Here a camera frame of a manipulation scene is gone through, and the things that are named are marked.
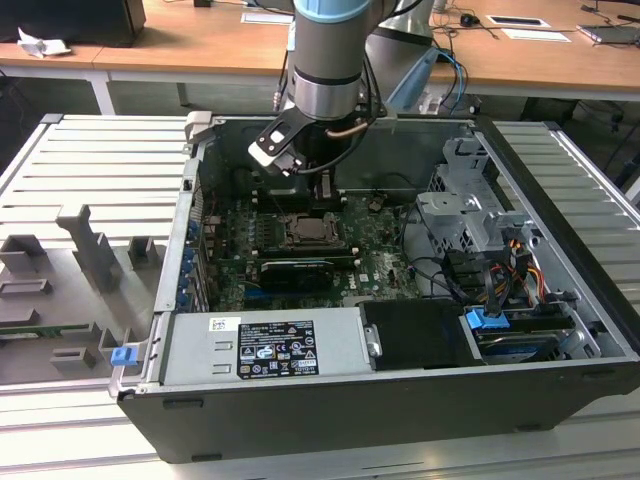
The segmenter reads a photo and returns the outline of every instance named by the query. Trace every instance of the motherboard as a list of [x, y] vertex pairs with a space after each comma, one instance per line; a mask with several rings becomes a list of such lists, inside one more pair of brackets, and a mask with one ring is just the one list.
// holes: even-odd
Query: motherboard
[[343, 209], [263, 213], [221, 200], [205, 219], [213, 309], [352, 307], [420, 298], [400, 249], [401, 206], [348, 194]]

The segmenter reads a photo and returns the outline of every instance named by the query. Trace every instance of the white paper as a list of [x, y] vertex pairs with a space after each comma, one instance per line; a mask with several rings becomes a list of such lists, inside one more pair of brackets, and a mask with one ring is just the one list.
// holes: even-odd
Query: white paper
[[211, 317], [209, 319], [210, 332], [237, 332], [242, 317]]
[[293, 15], [279, 13], [243, 13], [242, 23], [266, 23], [271, 25], [289, 25], [293, 22]]
[[44, 58], [48, 55], [63, 55], [65, 53], [71, 53], [71, 50], [67, 48], [62, 40], [42, 40], [41, 38], [32, 37], [31, 35], [24, 33], [20, 28], [18, 29], [18, 33], [20, 34], [18, 45], [20, 45], [29, 55], [33, 55], [34, 57]]
[[544, 30], [516, 30], [503, 28], [504, 34], [512, 40], [542, 40], [544, 42], [571, 42], [567, 37], [558, 32], [545, 32]]

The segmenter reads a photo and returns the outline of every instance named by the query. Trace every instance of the computer case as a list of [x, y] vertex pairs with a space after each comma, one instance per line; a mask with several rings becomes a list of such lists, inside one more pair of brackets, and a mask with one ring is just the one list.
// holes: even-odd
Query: computer case
[[45, 40], [130, 47], [145, 20], [142, 0], [0, 0], [0, 41], [17, 41], [21, 28]]

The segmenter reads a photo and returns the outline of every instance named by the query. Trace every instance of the crumpled tissue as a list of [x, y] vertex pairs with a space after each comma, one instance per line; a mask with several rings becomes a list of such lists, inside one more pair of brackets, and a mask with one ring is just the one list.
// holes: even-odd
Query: crumpled tissue
[[42, 40], [41, 38], [27, 35], [20, 28], [18, 29], [18, 32], [20, 33], [18, 45], [20, 45], [29, 55], [33, 55], [34, 57], [44, 58], [45, 55], [63, 55], [65, 53], [71, 53], [71, 50], [67, 48], [62, 40]]

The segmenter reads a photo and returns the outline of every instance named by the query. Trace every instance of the barcode sticker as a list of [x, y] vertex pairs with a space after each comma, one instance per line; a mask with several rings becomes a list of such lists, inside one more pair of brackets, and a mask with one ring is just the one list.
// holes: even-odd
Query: barcode sticker
[[210, 332], [237, 332], [242, 317], [217, 317], [209, 319]]

